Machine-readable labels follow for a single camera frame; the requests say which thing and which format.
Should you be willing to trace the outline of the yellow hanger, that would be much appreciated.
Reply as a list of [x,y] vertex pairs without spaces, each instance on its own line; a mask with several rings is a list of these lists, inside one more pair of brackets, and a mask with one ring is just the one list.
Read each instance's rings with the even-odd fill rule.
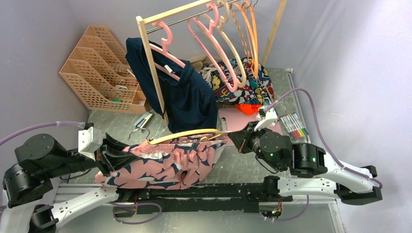
[[133,131],[131,131],[128,135],[127,140],[129,141],[131,139],[131,136],[133,135],[133,133],[137,132],[137,131],[147,131],[148,134],[145,137],[145,140],[150,144],[150,145],[156,145],[156,144],[160,144],[162,142],[165,141],[169,141],[175,138],[180,138],[180,137],[188,137],[191,135],[198,135],[198,134],[214,134],[212,137],[203,137],[201,138],[202,140],[212,140],[214,138],[220,137],[224,134],[224,132],[219,131],[217,129],[197,129],[197,130],[190,130],[190,131],[184,131],[184,132],[179,132],[179,133],[174,133],[171,135],[167,135],[161,138],[157,138],[157,139],[148,139],[148,136],[150,135],[150,130],[147,128],[138,128],[138,129],[134,129]]

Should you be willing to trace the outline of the pink patterned shorts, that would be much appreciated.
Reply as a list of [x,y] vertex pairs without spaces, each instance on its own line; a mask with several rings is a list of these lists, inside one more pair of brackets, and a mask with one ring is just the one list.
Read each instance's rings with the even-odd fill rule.
[[227,134],[210,141],[204,135],[175,138],[151,145],[147,141],[127,146],[138,160],[110,172],[95,175],[95,182],[122,189],[187,189],[202,181],[213,169],[229,142]]

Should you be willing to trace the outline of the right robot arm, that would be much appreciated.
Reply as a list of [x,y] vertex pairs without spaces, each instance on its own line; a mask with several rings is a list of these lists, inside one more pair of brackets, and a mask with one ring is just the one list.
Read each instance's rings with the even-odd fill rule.
[[323,148],[294,143],[270,129],[254,130],[255,122],[228,133],[239,153],[253,152],[275,172],[263,181],[262,195],[268,201],[293,195],[339,198],[348,205],[366,205],[383,199],[374,185],[374,166],[355,167],[335,161]]

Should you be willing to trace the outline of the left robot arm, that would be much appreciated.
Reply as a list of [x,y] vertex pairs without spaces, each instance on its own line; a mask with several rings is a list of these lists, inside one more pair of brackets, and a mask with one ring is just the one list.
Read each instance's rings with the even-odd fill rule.
[[122,150],[123,143],[103,139],[86,157],[80,149],[67,150],[49,134],[37,134],[15,149],[17,163],[4,174],[2,183],[7,206],[1,215],[3,233],[54,233],[76,217],[118,198],[127,202],[134,187],[102,185],[74,199],[58,204],[41,204],[53,189],[51,180],[64,175],[98,168],[104,176],[137,160]]

